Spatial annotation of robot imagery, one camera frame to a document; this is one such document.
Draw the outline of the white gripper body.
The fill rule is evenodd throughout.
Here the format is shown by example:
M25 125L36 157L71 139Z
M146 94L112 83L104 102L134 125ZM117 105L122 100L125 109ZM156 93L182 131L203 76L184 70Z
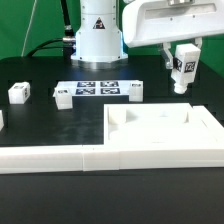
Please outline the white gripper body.
M129 48L224 34L224 0L134 0L122 25Z

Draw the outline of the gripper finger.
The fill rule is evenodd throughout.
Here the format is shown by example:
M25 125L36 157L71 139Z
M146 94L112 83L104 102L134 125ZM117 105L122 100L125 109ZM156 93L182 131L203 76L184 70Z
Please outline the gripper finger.
M197 48L201 48L203 45L203 40L201 37L198 37L194 40L194 43Z
M167 69L174 68L174 59L170 49L171 49L171 44L168 42L162 43L159 47L160 54L164 59L165 67Z

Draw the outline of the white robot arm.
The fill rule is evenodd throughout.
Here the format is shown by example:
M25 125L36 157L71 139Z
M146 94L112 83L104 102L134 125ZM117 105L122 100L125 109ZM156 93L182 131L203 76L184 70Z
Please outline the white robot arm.
M123 0L122 24L117 24L118 0L80 0L81 26L76 53L84 63L113 63L126 57L123 47L159 44L166 67L173 67L169 44L224 34L224 0Z

